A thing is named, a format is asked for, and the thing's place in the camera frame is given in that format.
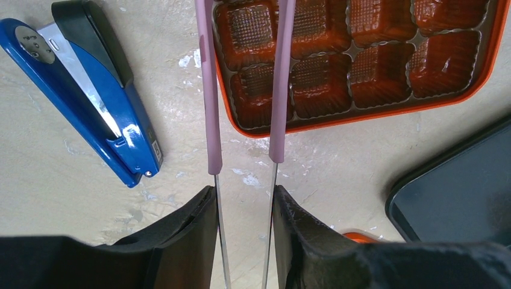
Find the orange object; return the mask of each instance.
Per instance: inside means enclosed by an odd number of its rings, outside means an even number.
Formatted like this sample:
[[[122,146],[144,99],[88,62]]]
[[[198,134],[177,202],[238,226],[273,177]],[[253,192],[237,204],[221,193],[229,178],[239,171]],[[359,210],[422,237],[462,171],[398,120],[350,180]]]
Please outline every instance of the orange object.
[[[412,7],[410,0],[297,0],[286,132],[470,98],[490,76],[510,2],[416,0]],[[277,0],[215,5],[228,117],[241,134],[267,137]]]
[[[368,244],[368,243],[378,243],[377,240],[374,240],[372,238],[369,238],[365,235],[362,235],[360,233],[346,233],[342,234],[344,237],[349,238],[357,243],[360,244]]]

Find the stapler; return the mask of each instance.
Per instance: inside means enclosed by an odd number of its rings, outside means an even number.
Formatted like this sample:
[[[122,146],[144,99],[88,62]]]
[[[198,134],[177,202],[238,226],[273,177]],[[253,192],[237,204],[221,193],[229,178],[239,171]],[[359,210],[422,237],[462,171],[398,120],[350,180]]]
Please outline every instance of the stapler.
[[[92,1],[55,2],[37,31],[0,20],[0,45],[128,187],[163,161],[106,15]]]

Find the pink plastic grip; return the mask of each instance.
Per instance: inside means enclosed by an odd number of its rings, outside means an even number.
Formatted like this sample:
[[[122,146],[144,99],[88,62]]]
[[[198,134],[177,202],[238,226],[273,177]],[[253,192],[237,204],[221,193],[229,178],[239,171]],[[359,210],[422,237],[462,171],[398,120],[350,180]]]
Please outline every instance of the pink plastic grip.
[[[283,163],[287,119],[287,91],[289,89],[289,65],[291,61],[291,38],[293,36],[296,0],[279,0],[278,6],[279,21],[273,78],[269,156],[273,162]]]
[[[202,87],[206,122],[208,173],[218,175],[222,170],[222,145],[218,113],[215,46],[213,44],[213,0],[195,0],[199,48],[202,62]]]

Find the table surface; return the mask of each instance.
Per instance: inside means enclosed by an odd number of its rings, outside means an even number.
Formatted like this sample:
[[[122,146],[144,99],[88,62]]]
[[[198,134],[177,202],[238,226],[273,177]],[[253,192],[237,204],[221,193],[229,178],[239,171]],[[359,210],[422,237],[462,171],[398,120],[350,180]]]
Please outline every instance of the table surface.
[[[0,19],[50,23],[50,0],[0,0]],[[205,185],[204,103],[191,0],[101,1],[135,74],[165,161],[126,188],[28,77],[0,52],[0,234],[64,234],[114,243],[185,204]],[[337,232],[402,241],[385,216],[397,178],[511,111],[511,30],[486,85],[457,105],[286,137],[278,183]],[[271,183],[268,139],[234,130],[221,104],[222,202],[233,288],[260,288]],[[212,288],[223,288],[217,242]],[[270,286],[277,287],[274,256]]]

